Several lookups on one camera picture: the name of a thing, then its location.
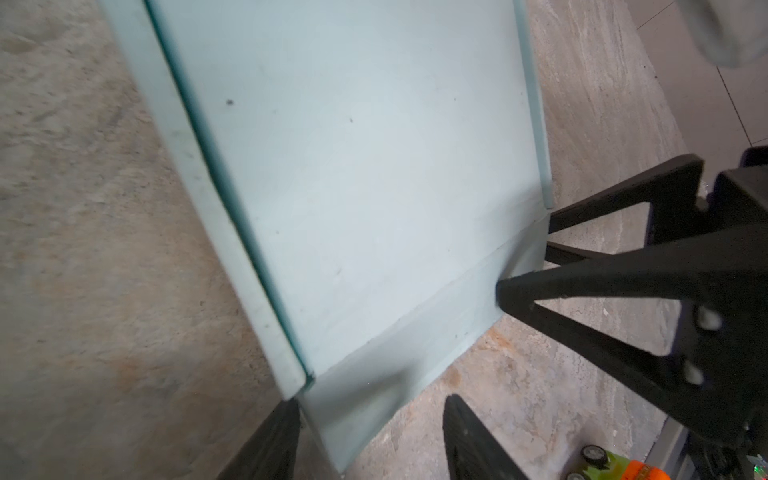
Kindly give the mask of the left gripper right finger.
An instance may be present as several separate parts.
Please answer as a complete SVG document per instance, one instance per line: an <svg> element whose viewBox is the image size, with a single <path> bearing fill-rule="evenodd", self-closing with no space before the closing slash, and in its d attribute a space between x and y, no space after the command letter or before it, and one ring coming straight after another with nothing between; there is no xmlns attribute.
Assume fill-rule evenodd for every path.
<svg viewBox="0 0 768 480"><path fill-rule="evenodd" d="M445 400L443 437L451 480L528 480L458 394L451 394Z"/></svg>

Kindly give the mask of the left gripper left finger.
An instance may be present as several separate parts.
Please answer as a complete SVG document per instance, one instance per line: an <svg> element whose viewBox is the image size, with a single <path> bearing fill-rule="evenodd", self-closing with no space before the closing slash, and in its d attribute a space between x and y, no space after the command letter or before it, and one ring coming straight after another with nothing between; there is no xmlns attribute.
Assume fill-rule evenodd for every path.
<svg viewBox="0 0 768 480"><path fill-rule="evenodd" d="M296 399L280 402L218 474L218 480L292 479L301 429Z"/></svg>

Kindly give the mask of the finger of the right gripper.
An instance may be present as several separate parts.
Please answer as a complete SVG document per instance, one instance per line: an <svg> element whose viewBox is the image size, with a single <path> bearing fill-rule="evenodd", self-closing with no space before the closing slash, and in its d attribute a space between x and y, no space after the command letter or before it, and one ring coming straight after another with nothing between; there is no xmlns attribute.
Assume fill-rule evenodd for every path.
<svg viewBox="0 0 768 480"><path fill-rule="evenodd" d="M767 406L767 231L733 227L499 281L500 309L714 443Z"/></svg>

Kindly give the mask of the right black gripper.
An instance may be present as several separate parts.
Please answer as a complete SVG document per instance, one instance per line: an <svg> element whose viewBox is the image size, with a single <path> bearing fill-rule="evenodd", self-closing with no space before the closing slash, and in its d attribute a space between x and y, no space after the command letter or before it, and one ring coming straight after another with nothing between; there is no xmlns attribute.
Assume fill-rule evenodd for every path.
<svg viewBox="0 0 768 480"><path fill-rule="evenodd" d="M625 254L606 254L549 241L545 260L560 267L703 267L705 215L698 208L698 187L704 161L685 154L552 214L551 234L617 213L649 205L643 248ZM767 223L767 147L745 150L739 167L718 174L707 195L706 229L720 231L741 225Z"/></svg>

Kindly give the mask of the light blue paper box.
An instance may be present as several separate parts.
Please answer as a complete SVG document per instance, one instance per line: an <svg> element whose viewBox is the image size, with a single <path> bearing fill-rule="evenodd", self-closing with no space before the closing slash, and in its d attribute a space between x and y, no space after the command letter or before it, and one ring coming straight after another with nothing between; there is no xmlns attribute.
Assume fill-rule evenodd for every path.
<svg viewBox="0 0 768 480"><path fill-rule="evenodd" d="M286 399L345 470L540 269L521 1L105 1Z"/></svg>

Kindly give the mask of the orange green small toy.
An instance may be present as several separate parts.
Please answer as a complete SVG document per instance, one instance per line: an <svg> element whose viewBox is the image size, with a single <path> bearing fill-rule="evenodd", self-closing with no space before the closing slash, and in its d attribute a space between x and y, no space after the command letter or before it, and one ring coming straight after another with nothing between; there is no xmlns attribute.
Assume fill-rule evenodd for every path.
<svg viewBox="0 0 768 480"><path fill-rule="evenodd" d="M663 470L639 460L630 460L598 445L580 451L581 463L565 475L566 480L670 480Z"/></svg>

